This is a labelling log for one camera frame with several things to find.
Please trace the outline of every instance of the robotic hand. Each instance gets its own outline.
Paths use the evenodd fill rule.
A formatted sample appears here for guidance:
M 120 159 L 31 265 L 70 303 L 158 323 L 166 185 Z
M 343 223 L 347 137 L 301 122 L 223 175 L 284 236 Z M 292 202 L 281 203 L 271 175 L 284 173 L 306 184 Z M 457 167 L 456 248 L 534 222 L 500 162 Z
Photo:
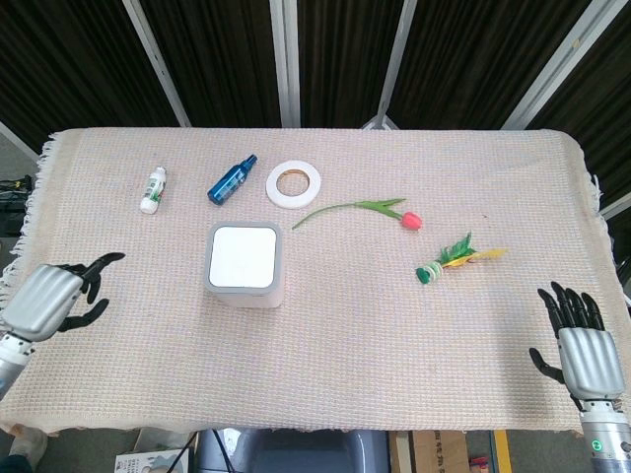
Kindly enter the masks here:
M 631 472 L 631 429 L 615 406 L 624 378 L 611 334 L 604 330 L 596 302 L 585 293 L 552 283 L 557 301 L 539 289 L 558 339 L 561 369 L 546 363 L 538 350 L 530 357 L 539 371 L 570 391 L 579 408 L 586 447 L 596 473 Z
M 122 259 L 123 253 L 108 253 L 90 266 L 42 264 L 27 279 L 2 312 L 10 327 L 0 340 L 0 400 L 11 388 L 35 351 L 34 342 L 86 327 L 97 320 L 109 304 L 101 299 L 83 316 L 67 317 L 79 294 L 88 294 L 91 304 L 101 286 L 101 271 Z

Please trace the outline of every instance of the robot finger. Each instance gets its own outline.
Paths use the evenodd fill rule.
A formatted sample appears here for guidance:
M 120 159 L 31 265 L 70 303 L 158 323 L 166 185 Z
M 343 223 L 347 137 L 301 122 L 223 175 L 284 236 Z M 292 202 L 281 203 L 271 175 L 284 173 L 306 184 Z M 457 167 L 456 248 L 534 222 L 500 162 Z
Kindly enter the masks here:
M 576 326 L 590 328 L 590 324 L 588 322 L 588 313 L 585 311 L 585 305 L 583 304 L 581 297 L 570 288 L 565 290 L 565 294 L 570 301 L 570 306 L 572 307 L 572 313 L 574 315 Z
M 556 293 L 556 297 L 559 300 L 559 308 L 561 309 L 561 314 L 563 315 L 563 321 L 565 322 L 566 327 L 576 327 L 576 323 L 574 323 L 574 316 L 572 315 L 572 309 L 570 308 L 570 303 L 568 303 L 568 298 L 565 295 L 565 291 L 558 284 L 552 281 L 551 283 L 552 289 Z
M 85 272 L 81 275 L 83 279 L 86 281 L 94 281 L 96 276 L 103 271 L 109 264 L 114 261 L 118 261 L 125 257 L 125 253 L 108 253 L 101 256 L 94 263 L 92 263 L 88 268 L 86 268 Z
M 60 264 L 59 267 L 74 274 L 83 273 L 86 270 L 83 264 Z
M 539 296 L 545 302 L 545 308 L 548 309 L 548 316 L 550 317 L 550 323 L 552 324 L 552 329 L 554 330 L 554 336 L 559 338 L 559 330 L 561 330 L 565 323 L 563 322 L 563 317 L 561 315 L 561 311 L 559 310 L 559 306 L 552 296 L 550 296 L 547 292 L 539 289 Z
M 530 353 L 530 359 L 532 360 L 536 368 L 541 372 L 541 374 L 543 374 L 544 376 L 548 376 L 549 378 L 554 379 L 561 384 L 565 384 L 563 372 L 558 368 L 554 368 L 546 363 L 536 348 L 530 348 L 528 352 Z
M 92 322 L 94 322 L 101 316 L 101 314 L 107 308 L 108 304 L 109 304 L 108 299 L 101 299 L 100 301 L 97 302 L 97 304 L 94 307 L 92 307 L 92 310 L 89 310 L 88 312 L 84 313 L 82 316 L 66 317 L 64 321 L 61 323 L 61 325 L 59 326 L 59 328 L 57 329 L 57 331 L 67 332 L 68 330 L 73 330 L 75 328 L 87 327 L 88 325 L 90 325 Z
M 90 283 L 90 291 L 88 292 L 88 304 L 93 303 L 97 299 L 99 288 L 101 287 L 101 275 L 97 275 L 96 279 Z
M 590 328 L 595 328 L 596 330 L 604 330 L 604 323 L 602 322 L 602 316 L 600 315 L 600 309 L 598 308 L 598 304 L 596 301 L 592 299 L 587 293 L 582 293 L 583 301 L 585 301 L 585 305 L 588 308 L 588 321 L 590 323 Z

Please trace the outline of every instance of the floor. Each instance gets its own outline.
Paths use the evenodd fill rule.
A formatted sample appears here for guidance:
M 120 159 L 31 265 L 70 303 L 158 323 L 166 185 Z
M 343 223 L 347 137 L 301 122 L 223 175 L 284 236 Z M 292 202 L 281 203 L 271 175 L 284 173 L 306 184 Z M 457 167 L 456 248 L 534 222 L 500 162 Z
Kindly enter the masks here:
M 14 178 L 25 173 L 33 175 L 35 170 L 35 164 L 29 158 L 0 136 L 0 178 Z M 0 268 L 4 268 L 13 258 L 9 250 L 15 240 L 0 238 L 0 242 Z M 37 472 L 111 473 L 115 456 L 128 451 L 136 436 L 136 432 L 115 430 L 63 431 L 59 437 L 50 439 Z M 513 471 L 516 473 L 592 471 L 584 457 L 583 440 L 575 434 L 509 431 L 508 436 Z M 470 457 L 490 456 L 488 432 L 469 432 L 466 439 Z M 8 453 L 10 445 L 11 438 L 0 432 L 0 457 Z

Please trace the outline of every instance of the black curtain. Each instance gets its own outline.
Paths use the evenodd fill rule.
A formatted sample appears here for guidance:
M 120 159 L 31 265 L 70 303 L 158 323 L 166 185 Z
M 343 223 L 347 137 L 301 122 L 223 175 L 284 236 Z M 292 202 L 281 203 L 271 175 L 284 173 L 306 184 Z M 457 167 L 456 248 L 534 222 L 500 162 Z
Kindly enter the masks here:
M 631 4 L 529 128 L 563 130 L 581 144 L 588 169 L 600 181 L 604 205 L 631 192 Z
M 300 0 L 304 127 L 359 128 L 377 114 L 402 0 Z
M 400 128 L 499 129 L 589 0 L 419 0 L 387 114 Z
M 177 126 L 122 2 L 0 3 L 0 120 L 34 150 L 90 126 Z
M 194 126 L 281 126 L 268 0 L 142 6 Z

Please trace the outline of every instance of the beige tablecloth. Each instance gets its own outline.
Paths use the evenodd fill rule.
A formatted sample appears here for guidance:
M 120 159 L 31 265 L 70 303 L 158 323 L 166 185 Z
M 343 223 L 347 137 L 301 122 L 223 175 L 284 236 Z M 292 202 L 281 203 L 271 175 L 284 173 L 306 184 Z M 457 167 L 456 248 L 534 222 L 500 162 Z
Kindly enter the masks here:
M 259 161 L 245 185 L 211 204 L 207 189 L 250 153 Z M 309 208 L 283 210 L 264 183 L 295 159 L 319 170 L 322 188 Z M 99 321 L 37 345 L 0 403 L 5 425 L 577 428 L 565 388 L 527 352 L 558 364 L 536 293 L 550 280 L 594 296 L 628 377 L 631 323 L 609 240 L 583 153 L 562 133 L 70 130 L 40 165 L 5 297 L 42 262 L 127 257 L 104 271 L 111 304 Z M 155 166 L 167 192 L 148 216 L 139 203 Z M 422 216 L 421 232 L 361 209 L 290 230 L 324 205 L 395 197 Z M 229 308 L 204 288 L 206 235 L 226 220 L 283 229 L 280 308 Z M 415 268 L 469 231 L 476 249 L 508 254 L 421 285 Z

